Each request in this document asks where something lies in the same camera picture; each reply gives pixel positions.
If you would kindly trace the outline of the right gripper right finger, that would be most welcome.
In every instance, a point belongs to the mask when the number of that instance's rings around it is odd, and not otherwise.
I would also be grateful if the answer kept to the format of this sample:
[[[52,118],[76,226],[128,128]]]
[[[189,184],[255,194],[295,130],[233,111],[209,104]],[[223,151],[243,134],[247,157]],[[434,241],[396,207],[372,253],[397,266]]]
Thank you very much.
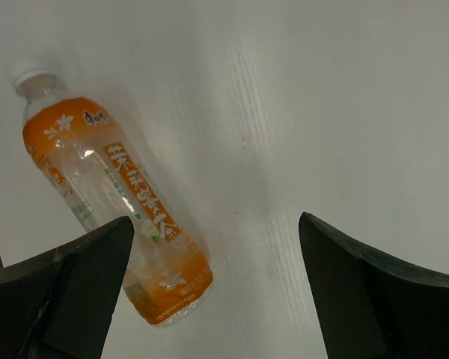
[[[299,241],[329,358],[449,358],[449,274],[304,212]]]

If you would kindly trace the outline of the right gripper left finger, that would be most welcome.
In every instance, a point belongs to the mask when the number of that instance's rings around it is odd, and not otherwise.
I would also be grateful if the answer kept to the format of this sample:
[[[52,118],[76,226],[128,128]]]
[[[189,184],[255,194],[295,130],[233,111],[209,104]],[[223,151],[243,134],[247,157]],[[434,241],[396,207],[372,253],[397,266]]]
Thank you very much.
[[[0,358],[100,358],[133,236],[119,217],[0,269]]]

